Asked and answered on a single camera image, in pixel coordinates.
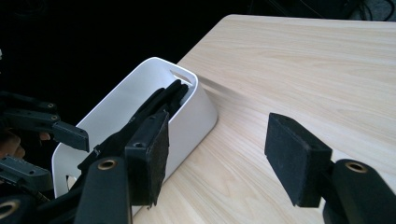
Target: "wooden table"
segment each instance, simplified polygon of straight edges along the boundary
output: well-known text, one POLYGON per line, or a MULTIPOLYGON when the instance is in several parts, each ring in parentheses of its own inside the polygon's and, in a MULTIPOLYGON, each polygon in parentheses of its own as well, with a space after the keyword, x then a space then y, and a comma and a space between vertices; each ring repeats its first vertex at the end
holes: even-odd
POLYGON ((323 200, 293 207, 265 157, 270 112, 396 191, 396 23, 231 15, 178 65, 198 75, 219 121, 135 224, 323 223, 323 200))

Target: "light wood grain surface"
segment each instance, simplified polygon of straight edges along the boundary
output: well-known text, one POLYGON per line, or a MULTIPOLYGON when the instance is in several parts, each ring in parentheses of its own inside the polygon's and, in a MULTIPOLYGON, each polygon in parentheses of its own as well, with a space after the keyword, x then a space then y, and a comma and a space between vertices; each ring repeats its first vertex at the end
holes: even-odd
POLYGON ((199 77, 219 120, 134 224, 323 223, 323 201, 293 207, 264 155, 270 112, 396 191, 396 23, 231 15, 178 65, 199 77))

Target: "white box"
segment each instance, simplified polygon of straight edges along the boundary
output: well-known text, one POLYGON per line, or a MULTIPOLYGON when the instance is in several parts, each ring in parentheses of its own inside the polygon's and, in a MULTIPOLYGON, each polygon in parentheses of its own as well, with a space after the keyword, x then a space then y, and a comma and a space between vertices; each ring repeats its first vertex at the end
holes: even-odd
MULTIPOLYGON (((139 64, 77 125, 90 137, 90 152, 119 131, 152 93, 168 87, 177 78, 189 86, 189 91, 182 99, 182 107, 169 120, 166 180, 212 130, 218 111, 194 73, 163 59, 153 57, 139 64)), ((68 192, 66 177, 80 176, 77 166, 88 154, 62 143, 55 148, 52 156, 55 197, 68 192)), ((140 206, 133 206, 133 215, 139 209, 140 206)))

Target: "white plastic container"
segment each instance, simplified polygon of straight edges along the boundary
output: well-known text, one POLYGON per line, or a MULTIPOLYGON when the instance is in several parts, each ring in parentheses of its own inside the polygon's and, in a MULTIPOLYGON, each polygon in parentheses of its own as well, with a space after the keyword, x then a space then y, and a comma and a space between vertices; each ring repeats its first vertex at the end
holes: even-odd
MULTIPOLYGON (((90 151, 119 131, 152 93, 168 87, 177 78, 189 85, 189 91, 182 99, 182 107, 169 120, 166 180, 212 130, 218 111, 194 73, 163 59, 153 57, 139 64, 78 124, 79 128, 88 132, 90 151)), ((88 154, 62 143, 55 148, 52 156, 55 197, 68 192, 66 177, 79 177, 77 166, 88 154)), ((140 206, 132 209, 134 215, 140 206)))

